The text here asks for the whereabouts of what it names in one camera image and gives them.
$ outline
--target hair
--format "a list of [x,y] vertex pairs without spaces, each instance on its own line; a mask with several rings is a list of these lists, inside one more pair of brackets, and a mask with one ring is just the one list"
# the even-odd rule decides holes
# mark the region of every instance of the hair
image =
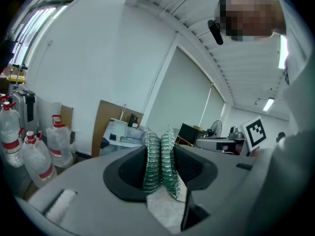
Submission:
[[284,132],[280,132],[279,134],[278,134],[278,137],[285,137],[285,133]]

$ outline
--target water bottle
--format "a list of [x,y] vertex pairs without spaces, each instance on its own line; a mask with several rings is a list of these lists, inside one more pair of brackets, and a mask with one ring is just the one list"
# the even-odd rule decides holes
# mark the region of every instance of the water bottle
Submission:
[[47,128],[47,147],[53,164],[57,167],[67,168],[73,164],[70,150],[71,131],[62,124],[60,115],[53,115],[53,128]]
[[11,109],[15,105],[4,102],[0,112],[0,140],[4,156],[9,165],[18,168],[23,165],[23,155],[21,147],[23,139],[20,128],[19,113]]
[[41,138],[34,135],[33,131],[26,133],[22,151],[26,170],[38,188],[43,187],[57,176],[48,148]]
[[3,105],[4,103],[7,101],[6,97],[5,97],[5,94],[4,93],[1,93],[0,94],[0,110],[3,109]]

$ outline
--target ceiling light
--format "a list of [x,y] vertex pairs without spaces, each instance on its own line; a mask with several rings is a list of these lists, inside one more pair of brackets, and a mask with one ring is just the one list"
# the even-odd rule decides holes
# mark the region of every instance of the ceiling light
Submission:
[[53,16],[53,19],[57,18],[59,16],[59,14],[62,13],[63,10],[66,9],[67,7],[68,7],[68,5],[65,5],[59,11],[57,11],[57,13]]
[[268,111],[268,109],[270,109],[271,105],[274,103],[275,99],[274,98],[269,98],[267,103],[266,103],[266,106],[264,107],[264,111]]
[[289,52],[287,50],[287,40],[285,37],[280,36],[280,56],[279,56],[279,68],[284,69],[284,62]]

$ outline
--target window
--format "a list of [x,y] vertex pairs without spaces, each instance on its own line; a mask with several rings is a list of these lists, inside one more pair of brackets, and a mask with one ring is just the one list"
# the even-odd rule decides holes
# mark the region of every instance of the window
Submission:
[[35,12],[30,21],[23,28],[22,34],[19,37],[18,47],[13,58],[13,62],[15,64],[22,64],[33,37],[55,9],[56,8],[47,8]]
[[43,0],[34,5],[24,18],[25,23],[21,23],[15,30],[16,43],[10,63],[28,65],[45,31],[72,1]]

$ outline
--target fan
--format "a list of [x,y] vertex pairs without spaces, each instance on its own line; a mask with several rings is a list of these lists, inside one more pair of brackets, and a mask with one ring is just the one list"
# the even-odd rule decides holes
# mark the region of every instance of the fan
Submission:
[[207,129],[208,135],[206,137],[220,137],[221,136],[221,131],[222,131],[222,122],[220,120],[216,120],[211,128]]

